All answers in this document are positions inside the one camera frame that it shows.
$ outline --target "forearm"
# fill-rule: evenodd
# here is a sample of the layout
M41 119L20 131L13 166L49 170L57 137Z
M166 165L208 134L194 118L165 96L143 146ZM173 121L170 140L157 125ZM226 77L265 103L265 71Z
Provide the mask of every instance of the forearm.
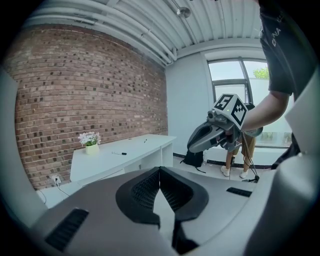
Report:
M280 92L270 92L244 118L242 131L254 130L273 123L286 111L289 95Z

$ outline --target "red brick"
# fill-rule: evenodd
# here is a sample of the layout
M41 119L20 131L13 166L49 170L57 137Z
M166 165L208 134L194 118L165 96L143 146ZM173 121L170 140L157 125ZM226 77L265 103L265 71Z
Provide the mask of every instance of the red brick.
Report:
M68 25L33 26L17 37L4 67L22 80L16 139L37 189L51 187L52 173L70 181L83 132L100 132L103 143L168 133L164 69L114 37Z

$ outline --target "black backpack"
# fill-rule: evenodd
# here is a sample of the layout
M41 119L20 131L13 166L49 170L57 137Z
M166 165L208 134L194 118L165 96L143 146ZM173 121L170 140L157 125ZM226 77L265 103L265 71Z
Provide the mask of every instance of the black backpack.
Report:
M186 152L185 158L180 162L184 162L187 165L194 166L199 172L202 172L205 174L204 171L199 170L197 167L201 167L202 163L204 161L204 152L198 152L198 153L191 153L189 150Z

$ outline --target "tree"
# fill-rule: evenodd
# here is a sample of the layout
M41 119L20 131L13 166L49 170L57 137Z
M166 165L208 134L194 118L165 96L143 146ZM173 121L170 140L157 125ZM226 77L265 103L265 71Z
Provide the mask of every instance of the tree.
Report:
M255 78L269 79L269 69L267 66L255 69L253 71L253 74L254 74Z

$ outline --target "flower pot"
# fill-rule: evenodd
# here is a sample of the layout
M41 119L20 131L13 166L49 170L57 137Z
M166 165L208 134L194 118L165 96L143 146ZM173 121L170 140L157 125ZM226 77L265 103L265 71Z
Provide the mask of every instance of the flower pot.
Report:
M96 155L99 153L99 146L98 144L92 146L85 146L85 153L88 155Z

